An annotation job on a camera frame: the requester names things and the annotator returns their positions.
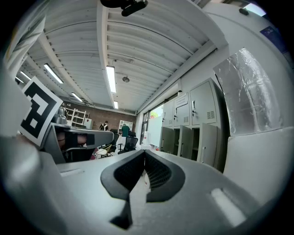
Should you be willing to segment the white shelving rack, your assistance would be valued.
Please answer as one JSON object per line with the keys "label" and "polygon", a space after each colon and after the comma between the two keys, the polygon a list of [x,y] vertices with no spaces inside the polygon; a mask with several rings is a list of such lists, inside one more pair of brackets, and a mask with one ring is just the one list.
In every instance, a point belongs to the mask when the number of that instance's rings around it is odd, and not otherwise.
{"label": "white shelving rack", "polygon": [[93,122],[88,112],[82,112],[76,108],[65,108],[65,110],[67,111],[67,125],[75,128],[92,129]]}

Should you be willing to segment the white boxy unit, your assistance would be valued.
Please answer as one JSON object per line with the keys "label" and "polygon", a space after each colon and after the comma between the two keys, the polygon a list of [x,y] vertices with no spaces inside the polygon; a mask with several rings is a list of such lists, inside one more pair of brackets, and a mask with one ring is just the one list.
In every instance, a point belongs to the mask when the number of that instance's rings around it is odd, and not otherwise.
{"label": "white boxy unit", "polygon": [[278,197],[294,168],[294,127],[229,137],[224,175],[260,205]]}

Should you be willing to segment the person's left hand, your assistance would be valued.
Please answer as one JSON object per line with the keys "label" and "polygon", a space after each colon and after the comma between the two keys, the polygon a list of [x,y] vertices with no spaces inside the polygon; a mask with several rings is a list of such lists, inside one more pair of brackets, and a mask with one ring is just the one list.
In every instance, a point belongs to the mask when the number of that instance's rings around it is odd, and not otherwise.
{"label": "person's left hand", "polygon": [[62,149],[67,147],[77,147],[78,145],[83,145],[86,143],[87,137],[85,135],[60,132],[57,134],[57,141],[59,147]]}

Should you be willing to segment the white bookcase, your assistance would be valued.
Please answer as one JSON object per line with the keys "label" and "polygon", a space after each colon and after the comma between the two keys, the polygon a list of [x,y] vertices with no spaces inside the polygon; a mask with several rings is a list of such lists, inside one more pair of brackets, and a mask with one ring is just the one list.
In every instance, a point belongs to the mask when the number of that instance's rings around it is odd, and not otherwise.
{"label": "white bookcase", "polygon": [[122,127],[123,127],[124,124],[129,127],[130,131],[132,131],[132,129],[133,129],[133,122],[125,121],[125,120],[120,120],[120,122],[119,122],[119,131],[120,132],[122,132]]}

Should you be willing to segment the blue wall sign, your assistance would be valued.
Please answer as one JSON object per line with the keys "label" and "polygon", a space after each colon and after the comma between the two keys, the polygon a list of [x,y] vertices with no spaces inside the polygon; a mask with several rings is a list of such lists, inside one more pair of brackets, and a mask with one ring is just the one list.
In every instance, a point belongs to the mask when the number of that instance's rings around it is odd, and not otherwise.
{"label": "blue wall sign", "polygon": [[274,30],[274,28],[272,26],[268,26],[265,29],[261,30],[260,33],[263,34],[266,37],[269,37],[270,35],[273,35],[276,32],[275,32],[275,30]]}

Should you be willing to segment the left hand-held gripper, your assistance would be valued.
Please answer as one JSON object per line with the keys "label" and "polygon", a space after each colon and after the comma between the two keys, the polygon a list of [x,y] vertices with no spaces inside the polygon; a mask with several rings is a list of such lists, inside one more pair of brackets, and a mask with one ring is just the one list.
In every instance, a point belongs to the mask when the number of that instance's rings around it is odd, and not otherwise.
{"label": "left hand-held gripper", "polygon": [[[113,140],[110,131],[75,128],[67,125],[66,111],[62,100],[33,77],[22,92],[31,102],[27,115],[22,120],[20,133],[33,142],[41,151],[49,153],[56,164],[87,161],[93,151]],[[85,135],[87,141],[77,147],[60,148],[57,134],[60,132]]]}

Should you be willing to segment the black office chair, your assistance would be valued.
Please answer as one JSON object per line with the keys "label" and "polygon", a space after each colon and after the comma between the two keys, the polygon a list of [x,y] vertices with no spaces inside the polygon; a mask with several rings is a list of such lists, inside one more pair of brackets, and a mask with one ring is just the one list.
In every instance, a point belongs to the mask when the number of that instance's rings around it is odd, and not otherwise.
{"label": "black office chair", "polygon": [[136,149],[137,142],[138,142],[138,139],[136,137],[133,137],[133,136],[126,137],[124,149],[120,150],[118,154],[134,151]]}
{"label": "black office chair", "polygon": [[114,137],[113,137],[113,141],[110,143],[111,147],[108,151],[108,153],[112,153],[112,152],[115,152],[116,150],[116,144],[117,144],[117,140],[119,138],[119,134],[118,134],[118,130],[117,129],[110,129],[111,132],[113,132],[114,134]]}

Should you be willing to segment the whiteboard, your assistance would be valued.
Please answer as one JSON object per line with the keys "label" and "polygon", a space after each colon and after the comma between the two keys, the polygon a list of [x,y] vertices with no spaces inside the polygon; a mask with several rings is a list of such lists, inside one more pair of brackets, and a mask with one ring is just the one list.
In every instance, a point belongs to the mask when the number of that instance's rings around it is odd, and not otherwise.
{"label": "whiteboard", "polygon": [[149,142],[151,145],[159,147],[161,128],[162,128],[162,116],[155,117],[149,120],[148,132],[149,132]]}

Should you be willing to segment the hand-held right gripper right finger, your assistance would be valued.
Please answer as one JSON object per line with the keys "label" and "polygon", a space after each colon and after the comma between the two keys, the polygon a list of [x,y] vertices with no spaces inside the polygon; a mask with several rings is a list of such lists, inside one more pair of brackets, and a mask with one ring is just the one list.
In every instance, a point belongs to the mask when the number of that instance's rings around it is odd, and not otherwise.
{"label": "hand-held right gripper right finger", "polygon": [[145,151],[151,190],[145,235],[234,235],[258,202],[218,170],[171,154]]}

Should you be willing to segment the white paper notice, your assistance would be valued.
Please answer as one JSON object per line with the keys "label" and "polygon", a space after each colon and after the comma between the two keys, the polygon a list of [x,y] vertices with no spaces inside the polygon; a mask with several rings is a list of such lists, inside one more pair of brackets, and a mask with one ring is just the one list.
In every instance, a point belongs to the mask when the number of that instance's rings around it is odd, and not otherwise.
{"label": "white paper notice", "polygon": [[175,108],[181,107],[188,104],[188,97],[187,94],[184,94],[175,99]]}

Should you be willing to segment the grey metal lockers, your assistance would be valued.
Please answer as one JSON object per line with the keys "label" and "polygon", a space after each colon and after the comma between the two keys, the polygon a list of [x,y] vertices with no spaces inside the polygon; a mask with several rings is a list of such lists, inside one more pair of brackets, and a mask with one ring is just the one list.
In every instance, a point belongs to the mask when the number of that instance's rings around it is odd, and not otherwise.
{"label": "grey metal lockers", "polygon": [[[175,108],[175,99],[184,94],[188,104]],[[163,105],[159,150],[223,172],[227,137],[222,92],[209,78],[184,94]]]}

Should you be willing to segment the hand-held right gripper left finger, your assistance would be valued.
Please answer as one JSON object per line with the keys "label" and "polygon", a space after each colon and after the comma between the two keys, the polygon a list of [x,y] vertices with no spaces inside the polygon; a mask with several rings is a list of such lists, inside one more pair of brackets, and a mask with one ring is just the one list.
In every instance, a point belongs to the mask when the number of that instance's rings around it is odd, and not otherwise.
{"label": "hand-held right gripper left finger", "polygon": [[58,165],[69,208],[59,235],[145,235],[145,152]]}

